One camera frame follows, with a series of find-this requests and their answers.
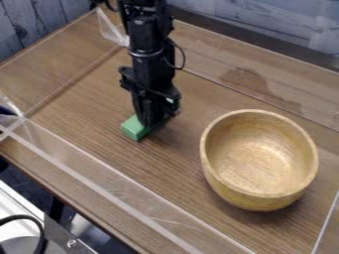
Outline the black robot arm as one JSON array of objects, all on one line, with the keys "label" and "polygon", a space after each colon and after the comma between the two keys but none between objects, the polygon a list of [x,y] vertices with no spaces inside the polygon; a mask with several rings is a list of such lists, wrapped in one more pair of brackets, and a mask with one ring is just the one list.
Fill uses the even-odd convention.
[{"label": "black robot arm", "polygon": [[174,17],[167,0],[117,0],[132,66],[121,66],[120,86],[131,93],[136,118],[156,128],[180,109],[182,94],[174,84],[175,48],[169,38]]}]

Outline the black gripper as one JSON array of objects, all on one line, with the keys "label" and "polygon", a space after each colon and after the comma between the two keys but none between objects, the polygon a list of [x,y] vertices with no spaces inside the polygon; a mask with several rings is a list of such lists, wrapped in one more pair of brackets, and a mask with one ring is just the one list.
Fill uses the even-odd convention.
[{"label": "black gripper", "polygon": [[135,114],[149,130],[159,127],[180,108],[182,94],[174,84],[175,50],[128,50],[132,66],[123,65],[120,86],[131,93]]}]

